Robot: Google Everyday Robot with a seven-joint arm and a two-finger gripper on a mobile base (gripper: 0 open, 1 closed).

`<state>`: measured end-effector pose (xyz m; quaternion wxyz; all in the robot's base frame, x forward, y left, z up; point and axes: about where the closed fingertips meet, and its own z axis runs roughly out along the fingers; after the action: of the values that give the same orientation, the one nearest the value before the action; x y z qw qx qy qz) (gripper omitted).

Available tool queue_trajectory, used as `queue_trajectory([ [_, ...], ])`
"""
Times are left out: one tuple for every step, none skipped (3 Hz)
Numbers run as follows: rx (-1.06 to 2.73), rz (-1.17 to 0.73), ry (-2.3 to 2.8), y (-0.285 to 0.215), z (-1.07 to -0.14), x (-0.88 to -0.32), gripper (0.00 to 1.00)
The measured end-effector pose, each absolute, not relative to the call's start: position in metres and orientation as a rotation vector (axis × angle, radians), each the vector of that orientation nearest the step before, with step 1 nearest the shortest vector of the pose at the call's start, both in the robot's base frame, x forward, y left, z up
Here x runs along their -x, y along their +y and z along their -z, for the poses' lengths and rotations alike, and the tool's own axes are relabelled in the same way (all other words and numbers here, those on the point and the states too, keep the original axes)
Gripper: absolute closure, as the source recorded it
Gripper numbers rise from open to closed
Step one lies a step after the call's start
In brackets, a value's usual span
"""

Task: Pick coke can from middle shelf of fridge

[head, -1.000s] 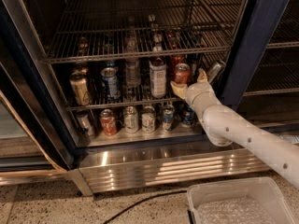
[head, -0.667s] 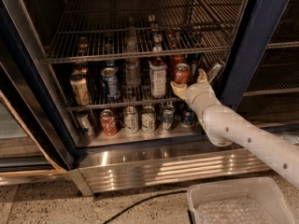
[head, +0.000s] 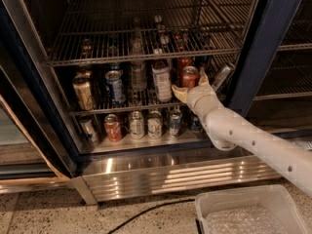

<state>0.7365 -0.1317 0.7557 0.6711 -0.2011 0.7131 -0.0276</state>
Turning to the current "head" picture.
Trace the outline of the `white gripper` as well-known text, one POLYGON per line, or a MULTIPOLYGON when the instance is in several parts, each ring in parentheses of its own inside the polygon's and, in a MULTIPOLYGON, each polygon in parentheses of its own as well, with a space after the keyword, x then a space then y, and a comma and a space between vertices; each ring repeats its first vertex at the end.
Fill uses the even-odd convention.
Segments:
POLYGON ((209 86, 209 78, 204 69, 199 72, 199 85, 189 91, 186 87, 172 85, 175 97, 186 103, 191 111, 200 118, 206 116, 211 110, 222 108, 223 105, 217 98, 214 89, 209 86))

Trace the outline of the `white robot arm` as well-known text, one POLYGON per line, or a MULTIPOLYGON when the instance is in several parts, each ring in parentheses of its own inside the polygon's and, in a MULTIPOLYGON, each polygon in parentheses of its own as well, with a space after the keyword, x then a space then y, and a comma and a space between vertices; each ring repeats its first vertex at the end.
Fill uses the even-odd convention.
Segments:
POLYGON ((224 107, 205 72, 199 85, 179 88, 175 97, 198 116, 213 145, 222 151, 236 145, 250 151, 298 189, 312 196, 312 152, 256 127, 235 111, 224 107))

